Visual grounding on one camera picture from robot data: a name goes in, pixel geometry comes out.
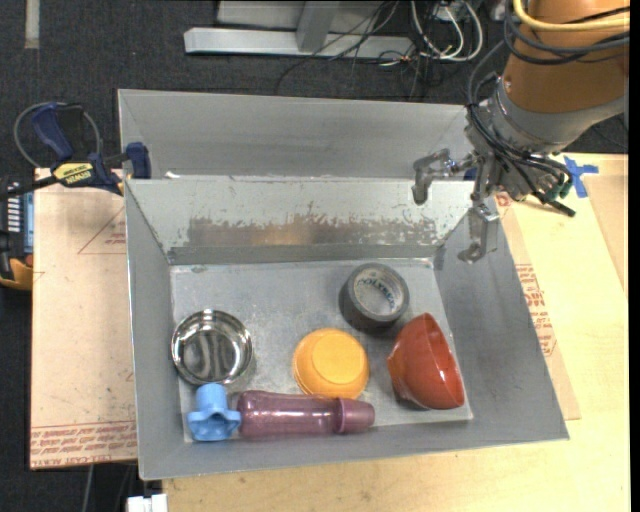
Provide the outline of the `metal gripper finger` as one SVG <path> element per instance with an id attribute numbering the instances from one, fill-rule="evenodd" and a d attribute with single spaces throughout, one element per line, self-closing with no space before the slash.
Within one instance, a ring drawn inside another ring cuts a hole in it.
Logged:
<path id="1" fill-rule="evenodd" d="M 463 179 L 473 168 L 473 155 L 468 154 L 462 160 L 451 158 L 450 150 L 444 148 L 416 160 L 413 163 L 415 173 L 412 194 L 417 205 L 424 204 L 429 197 L 429 189 L 434 180 Z"/>
<path id="2" fill-rule="evenodd" d="M 467 214 L 470 243 L 458 254 L 458 258 L 473 264 L 497 248 L 500 216 L 491 198 L 475 202 Z"/>

